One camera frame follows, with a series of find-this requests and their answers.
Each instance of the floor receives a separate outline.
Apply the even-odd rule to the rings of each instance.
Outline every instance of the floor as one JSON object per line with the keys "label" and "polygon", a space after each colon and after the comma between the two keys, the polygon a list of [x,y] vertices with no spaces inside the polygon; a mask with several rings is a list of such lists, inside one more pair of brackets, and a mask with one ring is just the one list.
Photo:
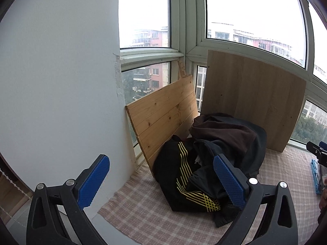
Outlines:
{"label": "floor", "polygon": [[[30,203],[27,203],[23,206],[20,211],[17,213],[16,217],[12,218],[8,224],[7,228],[15,240],[19,243],[19,245],[26,245],[26,226],[27,219],[29,213]],[[76,244],[81,244],[78,237],[76,236],[68,217],[60,212],[63,223],[67,229],[67,232],[71,238],[71,240]],[[98,233],[102,236],[105,242],[108,245],[137,245],[135,241],[128,238],[117,229],[115,229],[112,225],[110,225],[105,219],[97,214],[92,220],[91,223],[98,231]]]}

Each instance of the white wall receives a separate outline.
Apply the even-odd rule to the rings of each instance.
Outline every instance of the white wall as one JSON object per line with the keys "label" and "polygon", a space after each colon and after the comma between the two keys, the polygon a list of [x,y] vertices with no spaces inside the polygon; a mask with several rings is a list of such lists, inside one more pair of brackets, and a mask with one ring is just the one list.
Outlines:
{"label": "white wall", "polygon": [[0,23],[0,152],[33,190],[108,155],[89,217],[135,168],[118,56],[118,0],[15,0]]}

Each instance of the human hand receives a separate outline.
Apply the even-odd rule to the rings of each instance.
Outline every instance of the human hand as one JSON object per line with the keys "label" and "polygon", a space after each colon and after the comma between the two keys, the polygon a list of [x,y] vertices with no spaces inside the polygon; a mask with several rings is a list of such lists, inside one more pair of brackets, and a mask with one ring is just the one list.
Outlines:
{"label": "human hand", "polygon": [[323,193],[321,195],[320,203],[319,203],[319,209],[327,206],[327,188],[325,187],[323,190]]}

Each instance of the plaid blanket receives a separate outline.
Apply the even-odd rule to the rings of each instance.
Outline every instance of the plaid blanket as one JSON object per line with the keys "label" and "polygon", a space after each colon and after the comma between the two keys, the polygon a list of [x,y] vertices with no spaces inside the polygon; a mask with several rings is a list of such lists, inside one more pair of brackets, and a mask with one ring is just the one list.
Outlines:
{"label": "plaid blanket", "polygon": [[[262,184],[285,181],[291,191],[297,216],[299,244],[304,244],[318,226],[318,203],[310,161],[303,150],[287,146],[283,153],[267,149],[259,170]],[[250,242],[264,213],[261,205],[243,244]],[[216,228],[210,213],[173,212],[146,164],[98,212],[124,235],[142,245],[215,244],[230,224]]]}

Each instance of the yellow striped pattern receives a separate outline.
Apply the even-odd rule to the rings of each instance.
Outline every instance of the yellow striped pattern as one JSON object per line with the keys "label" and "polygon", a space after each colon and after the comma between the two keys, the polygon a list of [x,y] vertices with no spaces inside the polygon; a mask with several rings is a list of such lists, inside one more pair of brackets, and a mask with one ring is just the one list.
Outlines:
{"label": "yellow striped pattern", "polygon": [[192,202],[195,202],[201,206],[204,206],[207,208],[207,212],[213,212],[213,211],[218,211],[220,210],[220,204],[218,200],[215,200],[213,202],[206,194],[200,192],[200,191],[186,191],[186,185],[187,185],[187,180],[189,176],[191,176],[192,171],[187,163],[187,155],[188,152],[183,145],[182,142],[179,142],[178,144],[179,150],[180,150],[180,180],[177,178],[177,189],[178,191],[183,194],[187,200],[190,200]]}

